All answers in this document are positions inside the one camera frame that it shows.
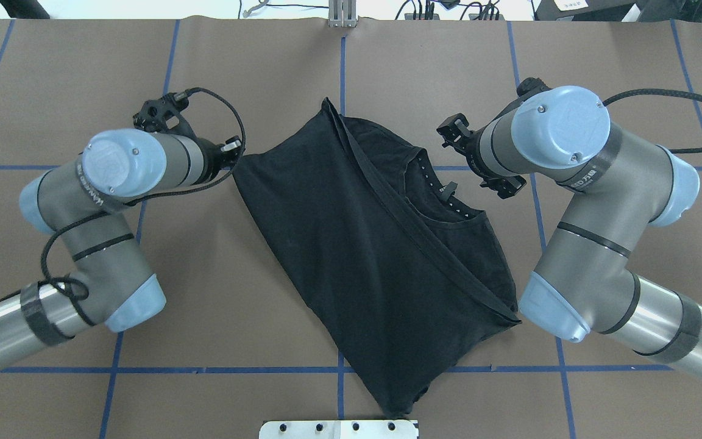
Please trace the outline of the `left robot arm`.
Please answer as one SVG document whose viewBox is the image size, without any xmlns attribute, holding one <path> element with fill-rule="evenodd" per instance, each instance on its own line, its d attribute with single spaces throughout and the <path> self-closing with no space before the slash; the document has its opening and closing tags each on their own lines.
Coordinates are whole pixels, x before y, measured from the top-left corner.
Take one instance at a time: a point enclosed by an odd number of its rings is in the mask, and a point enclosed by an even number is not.
<svg viewBox="0 0 702 439">
<path fill-rule="evenodd" d="M 100 323 L 122 332 L 158 314 L 165 294 L 123 212 L 220 183 L 218 172 L 244 150 L 245 137 L 215 145 L 187 134 L 106 130 L 25 186 L 22 215 L 49 239 L 42 280 L 0 300 L 0 370 Z"/>
</svg>

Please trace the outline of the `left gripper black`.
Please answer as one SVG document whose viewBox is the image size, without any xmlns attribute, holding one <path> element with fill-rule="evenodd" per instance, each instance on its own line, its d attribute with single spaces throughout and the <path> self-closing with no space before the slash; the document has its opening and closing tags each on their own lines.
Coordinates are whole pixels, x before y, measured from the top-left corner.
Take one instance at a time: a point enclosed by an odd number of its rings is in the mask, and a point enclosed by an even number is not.
<svg viewBox="0 0 702 439">
<path fill-rule="evenodd" d="M 241 137 L 231 137 L 219 144 L 207 139 L 199 139 L 197 145 L 202 152 L 204 164 L 196 184 L 204 184 L 214 180 L 223 168 L 239 160 L 244 153 L 245 142 Z"/>
</svg>

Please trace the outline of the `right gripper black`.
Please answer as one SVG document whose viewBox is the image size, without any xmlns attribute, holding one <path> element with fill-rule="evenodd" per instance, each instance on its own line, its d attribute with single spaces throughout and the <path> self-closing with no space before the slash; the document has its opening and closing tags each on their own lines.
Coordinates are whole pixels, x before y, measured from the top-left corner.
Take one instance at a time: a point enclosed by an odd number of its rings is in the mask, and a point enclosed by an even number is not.
<svg viewBox="0 0 702 439">
<path fill-rule="evenodd" d="M 458 148 L 470 169 L 482 178 L 481 187 L 497 193 L 499 198 L 513 197 L 527 185 L 520 175 L 502 166 L 495 157 L 492 136 L 499 120 L 494 120 L 481 130 L 472 131 L 465 114 L 457 113 L 446 118 L 436 129 L 442 138 L 443 148 Z"/>
</svg>

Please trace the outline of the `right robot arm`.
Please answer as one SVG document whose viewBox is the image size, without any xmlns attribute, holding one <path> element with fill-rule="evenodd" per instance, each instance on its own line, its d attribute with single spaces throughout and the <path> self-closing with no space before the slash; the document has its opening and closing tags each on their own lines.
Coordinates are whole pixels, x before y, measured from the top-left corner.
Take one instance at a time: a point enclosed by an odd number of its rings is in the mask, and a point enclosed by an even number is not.
<svg viewBox="0 0 702 439">
<path fill-rule="evenodd" d="M 573 198 L 519 300 L 529 321 L 579 343 L 607 335 L 649 361 L 702 380 L 702 305 L 627 269 L 648 227 L 666 227 L 700 191 L 697 170 L 670 150 L 612 122 L 608 105 L 654 95 L 702 102 L 686 91 L 643 88 L 607 99 L 574 85 L 520 84 L 518 97 L 472 130 L 465 114 L 437 133 L 500 198 L 540 173 Z"/>
</svg>

